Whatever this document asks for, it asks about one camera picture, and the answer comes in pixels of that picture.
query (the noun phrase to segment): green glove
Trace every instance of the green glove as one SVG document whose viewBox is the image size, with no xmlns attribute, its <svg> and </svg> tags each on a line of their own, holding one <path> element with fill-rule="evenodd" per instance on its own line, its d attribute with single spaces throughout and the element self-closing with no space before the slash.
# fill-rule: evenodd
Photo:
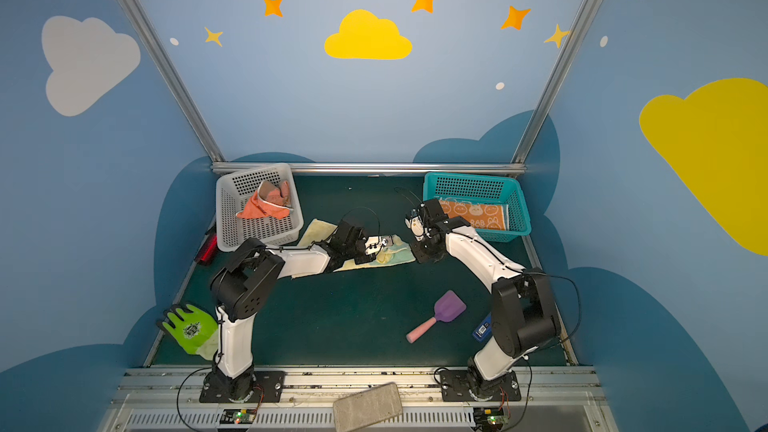
<svg viewBox="0 0 768 432">
<path fill-rule="evenodd" d="M 162 325 L 184 351 L 211 360 L 219 341 L 216 319 L 192 304 L 172 305 L 167 317 L 170 323 L 163 320 L 158 325 Z"/>
</svg>

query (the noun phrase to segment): dark green mat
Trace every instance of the dark green mat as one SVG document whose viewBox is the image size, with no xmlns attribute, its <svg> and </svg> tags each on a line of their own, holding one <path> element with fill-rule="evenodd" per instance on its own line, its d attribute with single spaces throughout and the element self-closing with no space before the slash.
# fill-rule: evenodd
<svg viewBox="0 0 768 432">
<path fill-rule="evenodd" d="M 381 219 L 383 235 L 410 242 L 405 225 L 408 201 L 396 186 L 422 195 L 421 177 L 295 177 L 305 228 L 313 218 L 338 223 L 353 207 L 365 206 Z M 348 219 L 364 221 L 376 234 L 376 219 L 365 210 Z M 530 265 L 522 240 L 493 245 L 510 259 Z M 197 267 L 184 293 L 214 314 L 208 282 L 226 260 L 219 254 L 209 267 Z M 430 318 L 435 301 L 453 290 L 467 310 L 451 323 L 438 322 L 414 344 L 406 334 Z M 400 264 L 278 281 L 254 321 L 256 365 L 466 365 L 485 345 L 472 331 L 490 312 L 491 295 L 454 257 L 437 264 Z M 565 365 L 560 347 L 531 356 L 532 365 Z M 186 354 L 166 336 L 153 364 L 206 364 Z"/>
</svg>

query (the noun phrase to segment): blue object with label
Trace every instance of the blue object with label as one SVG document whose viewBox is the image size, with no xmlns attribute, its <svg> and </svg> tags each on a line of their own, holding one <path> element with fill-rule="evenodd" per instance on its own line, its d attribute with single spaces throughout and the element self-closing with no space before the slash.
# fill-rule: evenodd
<svg viewBox="0 0 768 432">
<path fill-rule="evenodd" d="M 475 341 L 482 342 L 482 341 L 485 341 L 485 339 L 488 338 L 490 335 L 491 335 L 491 315 L 488 314 L 488 316 L 483 319 L 480 325 L 477 326 L 475 331 L 472 332 L 472 336 L 475 338 Z"/>
</svg>

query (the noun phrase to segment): yellow star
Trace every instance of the yellow star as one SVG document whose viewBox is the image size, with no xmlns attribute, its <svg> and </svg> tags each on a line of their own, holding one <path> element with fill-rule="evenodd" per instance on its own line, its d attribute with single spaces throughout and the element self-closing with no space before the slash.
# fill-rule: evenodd
<svg viewBox="0 0 768 432">
<path fill-rule="evenodd" d="M 560 43 L 562 42 L 563 37 L 565 37 L 566 35 L 568 35 L 570 33 L 571 33 L 570 30 L 566 30 L 565 32 L 560 30 L 560 24 L 557 24 L 557 25 L 554 26 L 554 35 L 552 37 L 546 39 L 544 41 L 544 43 L 554 42 L 554 43 L 558 44 L 558 48 L 560 48 Z"/>
<path fill-rule="evenodd" d="M 517 10 L 510 6 L 509 17 L 507 17 L 507 21 L 504 22 L 504 25 L 502 25 L 502 29 L 506 29 L 507 27 L 514 27 L 515 29 L 520 30 L 520 27 L 523 26 L 523 19 L 525 18 L 525 15 L 530 11 L 531 9 Z"/>
<path fill-rule="evenodd" d="M 411 12 L 416 12 L 417 10 L 426 10 L 431 14 L 433 1 L 434 0 L 416 0 L 416 3 L 413 5 L 413 8 L 411 9 Z"/>
<path fill-rule="evenodd" d="M 280 12 L 280 2 L 283 2 L 283 0 L 264 0 L 264 4 L 266 4 L 264 17 L 268 15 L 276 15 L 278 17 L 282 17 L 283 13 Z"/>
<path fill-rule="evenodd" d="M 208 38 L 205 40 L 206 42 L 215 42 L 219 44 L 219 47 L 221 47 L 221 42 L 219 42 L 219 35 L 223 34 L 224 32 L 219 32 L 218 34 L 214 34 L 210 30 L 208 30 L 208 27 L 205 28 L 205 31 L 208 33 Z"/>
</svg>

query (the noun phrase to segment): black mounting plate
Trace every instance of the black mounting plate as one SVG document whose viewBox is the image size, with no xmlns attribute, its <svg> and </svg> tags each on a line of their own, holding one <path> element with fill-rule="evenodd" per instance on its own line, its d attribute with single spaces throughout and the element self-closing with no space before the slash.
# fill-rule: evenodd
<svg viewBox="0 0 768 432">
<path fill-rule="evenodd" d="M 440 391 L 442 392 L 443 402 L 479 402 L 477 398 L 469 393 L 469 381 L 467 380 L 467 371 L 463 370 L 440 370 Z M 499 385 L 507 393 L 510 402 L 519 402 L 522 400 L 520 395 L 520 385 L 518 376 L 510 371 Z M 496 388 L 493 396 L 483 402 L 501 402 L 502 391 Z"/>
<path fill-rule="evenodd" d="M 280 402 L 280 396 L 283 394 L 283 381 L 286 373 L 282 370 L 254 370 L 254 384 L 261 387 L 264 391 L 264 399 L 261 399 L 261 393 L 258 389 L 246 399 L 242 404 L 258 404 Z M 212 380 L 209 387 L 203 388 L 200 392 L 200 402 L 204 404 L 232 404 L 226 397 L 226 391 L 216 386 L 216 381 Z"/>
</svg>

